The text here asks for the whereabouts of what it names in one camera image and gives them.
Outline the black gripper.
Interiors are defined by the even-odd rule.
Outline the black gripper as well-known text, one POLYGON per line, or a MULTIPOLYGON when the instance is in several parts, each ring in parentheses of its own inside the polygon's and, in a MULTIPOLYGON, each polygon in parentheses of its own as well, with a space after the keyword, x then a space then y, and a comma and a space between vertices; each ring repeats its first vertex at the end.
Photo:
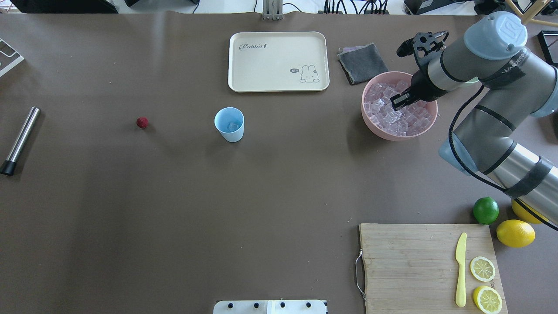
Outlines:
POLYGON ((432 82, 434 76, 427 72, 430 63, 440 59, 445 48, 444 41, 448 38, 448 35, 448 31, 419 32, 414 38, 409 38, 397 48, 399 57, 414 56, 418 71, 413 74, 408 88, 399 95, 390 98, 395 111, 399 111, 417 101, 435 101, 449 93, 449 91, 436 86, 432 82))

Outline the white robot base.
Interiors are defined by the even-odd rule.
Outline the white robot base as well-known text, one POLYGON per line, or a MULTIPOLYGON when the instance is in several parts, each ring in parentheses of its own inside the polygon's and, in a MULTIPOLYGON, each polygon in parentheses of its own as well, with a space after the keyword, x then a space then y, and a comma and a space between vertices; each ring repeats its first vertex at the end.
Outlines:
POLYGON ((222 300, 214 314, 327 314, 326 300, 222 300))

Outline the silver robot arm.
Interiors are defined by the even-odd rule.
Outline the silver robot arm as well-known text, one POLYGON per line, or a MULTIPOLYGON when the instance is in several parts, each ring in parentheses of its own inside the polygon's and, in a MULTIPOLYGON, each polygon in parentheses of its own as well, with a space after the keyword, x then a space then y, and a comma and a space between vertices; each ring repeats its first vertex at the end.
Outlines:
POLYGON ((510 12, 483 17, 452 44, 445 44, 447 36, 418 33, 399 46, 397 55, 413 55, 419 70, 410 87, 391 98, 393 108, 437 100, 478 79, 488 92, 460 125, 451 125, 440 157, 464 173, 486 175, 511 199, 557 223, 556 167, 511 138, 528 116, 556 111, 556 67, 525 46, 527 29, 510 12))

